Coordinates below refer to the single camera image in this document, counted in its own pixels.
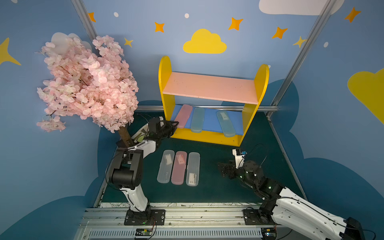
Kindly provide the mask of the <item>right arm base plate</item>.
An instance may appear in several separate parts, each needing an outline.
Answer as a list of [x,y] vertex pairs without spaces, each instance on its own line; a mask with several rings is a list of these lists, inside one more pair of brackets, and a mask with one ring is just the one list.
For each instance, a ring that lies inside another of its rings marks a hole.
[[270,215],[267,215],[263,211],[253,208],[243,209],[243,218],[245,225],[257,226],[257,225],[274,225],[275,222],[272,220]]

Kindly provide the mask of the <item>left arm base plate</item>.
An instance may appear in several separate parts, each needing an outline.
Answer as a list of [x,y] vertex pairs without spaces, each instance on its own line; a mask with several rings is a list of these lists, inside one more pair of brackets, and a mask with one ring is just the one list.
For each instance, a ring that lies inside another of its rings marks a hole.
[[148,209],[144,212],[134,212],[128,210],[124,220],[125,226],[144,226],[156,225],[163,226],[165,224],[166,211]]

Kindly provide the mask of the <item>clear white pencil case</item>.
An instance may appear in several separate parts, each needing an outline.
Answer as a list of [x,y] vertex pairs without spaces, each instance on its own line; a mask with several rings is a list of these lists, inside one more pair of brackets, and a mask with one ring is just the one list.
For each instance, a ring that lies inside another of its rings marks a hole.
[[157,181],[161,184],[167,184],[171,179],[175,152],[165,150],[161,159]]

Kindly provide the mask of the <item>white pencil case with label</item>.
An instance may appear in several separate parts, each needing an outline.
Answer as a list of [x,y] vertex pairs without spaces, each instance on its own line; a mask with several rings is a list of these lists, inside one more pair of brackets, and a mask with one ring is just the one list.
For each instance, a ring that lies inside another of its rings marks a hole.
[[188,155],[186,184],[190,187],[196,187],[199,184],[200,176],[200,154],[191,152]]

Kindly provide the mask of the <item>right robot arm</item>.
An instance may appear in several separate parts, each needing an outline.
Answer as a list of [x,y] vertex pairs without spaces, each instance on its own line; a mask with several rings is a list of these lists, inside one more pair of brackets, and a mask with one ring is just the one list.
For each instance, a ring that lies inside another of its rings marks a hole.
[[301,198],[278,181],[267,178],[253,161],[241,167],[234,162],[219,163],[223,177],[238,179],[263,200],[260,216],[288,227],[311,240],[363,240],[362,225],[356,219],[343,219]]

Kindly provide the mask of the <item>pink pencil case shelf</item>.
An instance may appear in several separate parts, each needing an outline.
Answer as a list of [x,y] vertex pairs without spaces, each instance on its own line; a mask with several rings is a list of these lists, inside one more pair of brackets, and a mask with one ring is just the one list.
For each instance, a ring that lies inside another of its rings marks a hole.
[[193,110],[192,106],[182,105],[181,109],[179,110],[174,120],[175,122],[178,122],[177,128],[183,129],[186,126],[187,121],[192,113],[192,110]]
[[184,151],[176,152],[171,178],[172,184],[182,185],[184,183],[186,164],[187,153]]

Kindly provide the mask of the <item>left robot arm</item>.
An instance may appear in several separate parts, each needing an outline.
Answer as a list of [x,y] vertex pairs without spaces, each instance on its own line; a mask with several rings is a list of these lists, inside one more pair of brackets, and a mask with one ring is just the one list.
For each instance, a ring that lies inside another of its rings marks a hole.
[[149,208],[149,201],[141,187],[144,158],[154,153],[163,139],[170,138],[178,125],[179,122],[167,121],[162,117],[150,119],[144,139],[118,153],[111,161],[106,182],[125,195],[132,213],[143,215]]

